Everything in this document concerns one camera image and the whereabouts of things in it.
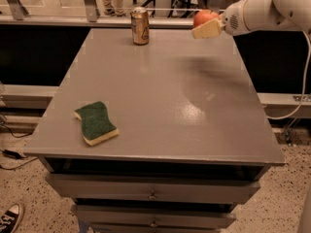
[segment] sneaker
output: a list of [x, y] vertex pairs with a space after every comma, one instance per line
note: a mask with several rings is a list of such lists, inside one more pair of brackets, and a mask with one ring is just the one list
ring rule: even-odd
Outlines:
[[106, 16], [114, 16], [115, 15], [115, 10], [114, 9], [106, 9], [104, 14]]
[[117, 14], [117, 17], [126, 17], [126, 13]]
[[23, 216], [23, 208], [20, 204], [14, 204], [0, 217], [0, 233], [13, 233], [16, 231]]

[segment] gold can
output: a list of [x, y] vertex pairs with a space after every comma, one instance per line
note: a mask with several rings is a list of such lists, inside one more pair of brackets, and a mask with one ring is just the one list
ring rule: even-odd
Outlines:
[[135, 8], [130, 17], [134, 44], [146, 45], [149, 42], [149, 14], [146, 8]]

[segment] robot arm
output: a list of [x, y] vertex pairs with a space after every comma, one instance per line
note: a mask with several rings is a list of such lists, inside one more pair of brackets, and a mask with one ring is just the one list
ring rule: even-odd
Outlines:
[[258, 30], [311, 33], [311, 0], [241, 0], [220, 16], [193, 29], [194, 38], [217, 36], [224, 30], [241, 35]]

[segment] floor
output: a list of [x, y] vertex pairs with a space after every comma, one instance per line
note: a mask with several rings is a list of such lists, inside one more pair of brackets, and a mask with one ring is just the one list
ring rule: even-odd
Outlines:
[[[311, 184], [311, 137], [307, 127], [292, 131], [294, 145], [289, 147], [280, 128], [273, 128], [286, 157], [284, 167], [271, 168], [260, 180], [261, 189], [234, 212], [237, 220], [223, 233], [294, 233], [297, 230], [305, 193]], [[0, 133], [0, 150], [22, 152], [29, 137], [14, 138]], [[17, 233], [79, 232], [70, 212], [73, 202], [61, 198], [45, 181], [48, 173], [39, 160], [14, 160], [0, 154], [0, 213], [14, 202], [23, 204], [25, 213]]]

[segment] wooden drawer front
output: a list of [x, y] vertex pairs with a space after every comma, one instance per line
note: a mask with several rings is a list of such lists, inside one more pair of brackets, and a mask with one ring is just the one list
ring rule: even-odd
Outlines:
[[141, 201], [244, 204], [259, 189], [258, 183], [164, 178], [47, 176], [62, 197]]
[[73, 206], [72, 212], [89, 223], [140, 225], [145, 227], [227, 228], [235, 215], [169, 209]]
[[129, 225], [107, 225], [100, 223], [92, 223], [90, 225], [96, 232], [101, 233], [220, 233], [217, 229], [189, 229], [189, 228], [152, 228]]

